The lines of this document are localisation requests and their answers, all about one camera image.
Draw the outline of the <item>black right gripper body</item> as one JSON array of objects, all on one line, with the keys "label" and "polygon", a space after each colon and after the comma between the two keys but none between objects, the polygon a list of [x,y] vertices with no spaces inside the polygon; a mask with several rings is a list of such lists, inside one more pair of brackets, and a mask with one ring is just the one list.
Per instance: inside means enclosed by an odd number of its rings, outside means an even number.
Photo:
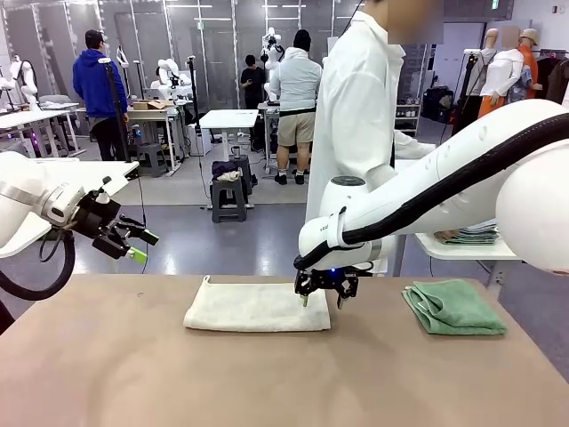
[{"label": "black right gripper body", "polygon": [[345,289],[346,283],[354,277],[353,267],[312,270],[309,273],[309,286],[315,289]]}]

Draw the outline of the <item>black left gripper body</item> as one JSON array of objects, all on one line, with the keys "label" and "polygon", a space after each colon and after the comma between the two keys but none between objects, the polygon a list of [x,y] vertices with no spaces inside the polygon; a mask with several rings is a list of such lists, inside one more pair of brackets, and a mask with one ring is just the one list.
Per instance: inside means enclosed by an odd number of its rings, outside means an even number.
[{"label": "black left gripper body", "polygon": [[121,205],[110,199],[99,203],[91,197],[84,197],[75,213],[75,231],[84,237],[95,239],[115,220]]}]

